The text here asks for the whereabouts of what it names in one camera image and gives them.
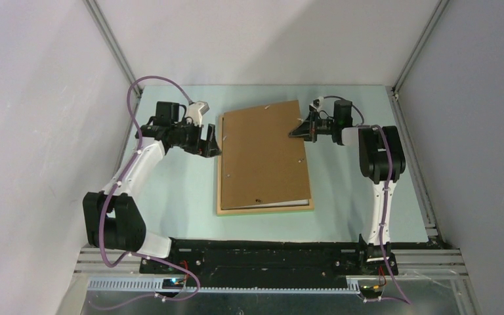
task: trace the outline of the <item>white table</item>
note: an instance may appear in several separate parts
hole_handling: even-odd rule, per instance
[[[209,103],[204,125],[217,124],[220,114],[230,110],[295,99],[306,117],[308,104],[322,95],[351,100],[363,112],[367,124],[395,124],[384,86],[209,85],[184,89],[194,101]],[[159,100],[186,104],[172,86],[147,86],[136,115],[141,125],[154,115]],[[331,114],[333,100],[326,100],[324,108]],[[355,114],[353,117],[356,123],[358,118]],[[125,159],[135,147],[135,133],[133,127]],[[371,218],[373,198],[371,181],[360,173],[358,149],[338,146],[330,136],[320,136],[318,142],[306,142],[305,146],[313,211],[218,217],[216,160],[193,156],[180,148],[170,149],[153,170],[136,201],[138,208],[150,231],[174,238],[357,242],[358,234]],[[395,189],[391,213],[393,242],[427,242],[408,166]]]

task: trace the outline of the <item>table surface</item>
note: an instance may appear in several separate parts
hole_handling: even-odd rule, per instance
[[[308,105],[321,95],[351,100],[367,124],[395,124],[385,87],[378,85],[208,85],[184,89],[192,100],[209,103],[205,125],[217,125],[224,112],[285,100],[299,100],[306,117]],[[136,114],[140,124],[154,115],[159,100],[186,104],[172,86],[146,86]],[[333,101],[327,100],[324,108],[331,114]],[[125,160],[135,145],[131,136]],[[358,149],[338,146],[329,136],[319,137],[315,144],[305,142],[305,146],[313,211],[218,217],[216,158],[193,156],[180,148],[169,150],[152,171],[136,201],[138,209],[147,229],[174,238],[357,242],[371,218],[373,203],[371,181],[360,173]],[[408,165],[395,188],[390,235],[393,242],[428,240]]]

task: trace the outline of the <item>wooden frame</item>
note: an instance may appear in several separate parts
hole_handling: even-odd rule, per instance
[[[224,116],[219,117],[219,141],[218,145],[223,151],[223,119]],[[312,198],[308,199],[308,205],[292,205],[292,206],[282,206],[282,207],[258,207],[258,208],[246,208],[246,209],[221,209],[221,185],[222,185],[222,168],[223,168],[223,153],[217,157],[217,215],[246,215],[253,213],[285,213],[294,211],[311,211],[314,210],[314,200]]]

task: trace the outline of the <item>white wall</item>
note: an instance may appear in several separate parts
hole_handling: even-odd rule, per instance
[[[452,1],[400,102],[440,227],[504,314],[504,1]]]
[[[0,314],[58,307],[86,242],[81,198],[122,146],[126,88],[82,1],[0,1]]]
[[[137,77],[392,85],[438,0],[99,2]]]

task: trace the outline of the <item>brown cardboard lid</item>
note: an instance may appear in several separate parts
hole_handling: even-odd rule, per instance
[[[300,118],[298,100],[224,114],[221,209],[311,198]]]

